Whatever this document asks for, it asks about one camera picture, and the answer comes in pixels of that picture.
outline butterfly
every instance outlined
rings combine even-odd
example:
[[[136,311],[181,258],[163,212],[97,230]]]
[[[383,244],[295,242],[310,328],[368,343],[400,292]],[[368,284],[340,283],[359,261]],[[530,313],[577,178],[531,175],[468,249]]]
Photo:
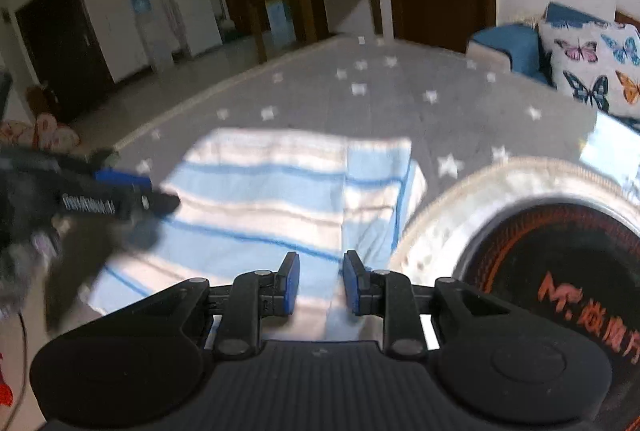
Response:
[[[556,39],[556,44],[564,50],[564,54],[568,58],[574,61],[579,61],[582,58],[585,61],[598,62],[598,56],[596,55],[598,43],[596,41],[588,41],[580,46],[580,40],[578,40],[578,46],[573,46],[567,41]]]
[[[636,46],[636,40],[633,37],[629,37],[625,41],[625,46],[622,47],[614,39],[604,34],[600,35],[602,40],[607,43],[607,46],[613,50],[613,56],[620,64],[625,64],[626,58],[631,59],[634,66],[640,66],[640,57],[638,57],[638,47]]]
[[[604,112],[609,111],[609,101],[606,97],[606,94],[609,93],[609,78],[607,75],[601,75],[598,77],[593,88],[590,90],[571,72],[567,72],[565,70],[562,73],[569,83],[569,86],[574,88],[574,98],[581,100],[585,104],[590,102],[592,107],[595,102],[598,109],[601,109]]]
[[[584,24],[580,23],[578,21],[550,21],[550,24],[553,28],[555,29],[562,29],[562,28],[583,28]]]
[[[625,100],[631,105],[638,102],[638,99],[640,99],[640,82],[632,81],[630,77],[622,72],[616,72],[616,75],[620,80],[620,84],[625,88],[625,91],[622,92]]]

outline black cable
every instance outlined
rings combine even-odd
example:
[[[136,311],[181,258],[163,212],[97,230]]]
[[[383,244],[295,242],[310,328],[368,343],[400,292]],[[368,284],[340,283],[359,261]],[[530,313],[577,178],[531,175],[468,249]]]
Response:
[[[14,422],[15,416],[18,414],[18,410],[24,401],[24,395],[27,392],[27,374],[28,374],[28,358],[27,358],[27,328],[24,325],[24,318],[22,313],[18,312],[18,319],[20,319],[20,325],[22,326],[22,387],[20,388],[20,395],[15,401],[14,409],[9,414],[9,418],[2,427],[2,431],[8,431],[11,424]]]

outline blue sofa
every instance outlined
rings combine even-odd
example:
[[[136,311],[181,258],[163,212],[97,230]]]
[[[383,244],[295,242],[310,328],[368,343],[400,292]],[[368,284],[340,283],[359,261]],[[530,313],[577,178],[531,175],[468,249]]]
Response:
[[[570,24],[602,21],[597,17],[554,2],[549,3],[546,8],[545,18],[550,22],[567,21]],[[520,24],[487,28],[471,37],[469,46],[473,43],[507,56],[512,72],[527,75],[543,84],[553,86],[551,70],[548,61],[545,60],[540,37],[533,28]]]

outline striped cloth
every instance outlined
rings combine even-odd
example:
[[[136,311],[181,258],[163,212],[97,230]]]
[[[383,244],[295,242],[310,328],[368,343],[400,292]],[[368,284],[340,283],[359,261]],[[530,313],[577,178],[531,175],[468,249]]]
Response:
[[[268,335],[355,339],[358,324],[344,307],[342,256],[353,249],[366,267],[386,267],[426,192],[410,154],[407,139],[216,130],[162,185],[180,196],[178,211],[135,229],[127,254],[104,268],[89,303],[108,313],[190,277],[230,284],[247,271],[277,270],[295,251],[295,312]]]

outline white refrigerator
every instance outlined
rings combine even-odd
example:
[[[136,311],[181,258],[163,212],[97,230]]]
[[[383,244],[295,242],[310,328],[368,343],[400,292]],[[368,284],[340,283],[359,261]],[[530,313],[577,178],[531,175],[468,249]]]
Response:
[[[210,0],[169,0],[170,15],[182,49],[194,57],[222,45]]]

